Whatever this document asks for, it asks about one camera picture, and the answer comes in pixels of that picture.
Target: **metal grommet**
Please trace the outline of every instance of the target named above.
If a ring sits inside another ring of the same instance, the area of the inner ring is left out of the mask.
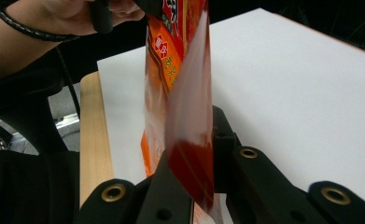
[[[114,184],[103,190],[101,197],[107,203],[113,203],[124,197],[126,194],[126,187],[121,184]]]
[[[339,205],[348,205],[351,203],[350,197],[339,189],[326,187],[321,190],[321,193],[328,201],[333,203]]]
[[[248,159],[255,159],[258,157],[258,152],[250,148],[243,148],[240,150],[240,155]]]

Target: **red packet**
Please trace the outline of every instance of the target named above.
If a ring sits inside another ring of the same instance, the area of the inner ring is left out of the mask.
[[[203,11],[168,98],[165,148],[174,175],[205,211],[214,197],[210,67]]]
[[[164,152],[194,201],[213,207],[212,102],[206,0],[164,0],[161,19],[148,16],[146,127],[141,142],[147,175]],[[195,222],[205,218],[195,208]]]

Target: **black bracelet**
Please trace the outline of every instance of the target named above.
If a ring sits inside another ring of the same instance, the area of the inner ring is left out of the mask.
[[[38,31],[36,29],[27,27],[18,23],[17,21],[11,19],[8,14],[6,13],[6,8],[10,5],[7,2],[0,2],[0,18],[4,21],[7,25],[11,26],[13,29],[25,34],[29,35],[30,37],[41,39],[44,41],[52,41],[52,42],[65,42],[76,40],[79,38],[77,35],[55,35],[44,31]]]

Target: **orange packaging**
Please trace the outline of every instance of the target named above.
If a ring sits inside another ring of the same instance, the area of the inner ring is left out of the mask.
[[[164,151],[168,94],[204,5],[205,0],[164,0],[161,19],[147,16],[146,127],[141,144],[147,175],[156,170]]]
[[[164,0],[162,12],[160,19],[148,16],[147,24],[141,142],[146,172],[155,172],[165,151],[170,169],[196,204],[219,217],[213,187],[207,1]],[[194,220],[206,220],[197,206]]]

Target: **black bolt hole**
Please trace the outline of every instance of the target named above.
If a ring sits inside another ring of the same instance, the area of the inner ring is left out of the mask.
[[[255,159],[258,157],[258,152],[253,149],[244,148],[240,151],[240,155],[248,159]]]
[[[120,194],[121,194],[121,190],[120,190],[120,189],[110,189],[110,190],[107,192],[107,196],[108,196],[109,198],[116,198],[116,197],[118,197]]]
[[[169,220],[171,218],[173,214],[171,213],[170,210],[168,209],[161,209],[158,211],[156,217],[159,219],[159,220],[163,220],[163,221],[166,221],[166,220]]]
[[[306,218],[305,218],[304,214],[302,214],[299,211],[295,211],[295,210],[290,211],[290,216],[298,222],[305,222],[306,221]]]

